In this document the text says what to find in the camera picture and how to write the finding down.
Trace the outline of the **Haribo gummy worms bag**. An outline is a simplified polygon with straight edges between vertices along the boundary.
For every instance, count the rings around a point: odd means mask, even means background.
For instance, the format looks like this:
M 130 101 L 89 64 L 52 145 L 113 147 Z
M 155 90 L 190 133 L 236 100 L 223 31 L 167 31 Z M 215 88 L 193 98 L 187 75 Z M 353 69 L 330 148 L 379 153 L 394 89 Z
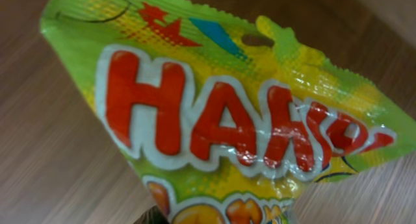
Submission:
M 170 223 L 293 223 L 415 121 L 293 30 L 189 0 L 49 0 L 41 30 Z

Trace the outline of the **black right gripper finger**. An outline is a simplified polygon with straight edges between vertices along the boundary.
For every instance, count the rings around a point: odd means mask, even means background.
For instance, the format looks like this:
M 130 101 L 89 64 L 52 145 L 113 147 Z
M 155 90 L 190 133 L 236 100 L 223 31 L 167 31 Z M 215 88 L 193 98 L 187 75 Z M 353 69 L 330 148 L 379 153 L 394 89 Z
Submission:
M 158 206 L 145 211 L 133 224 L 170 224 Z

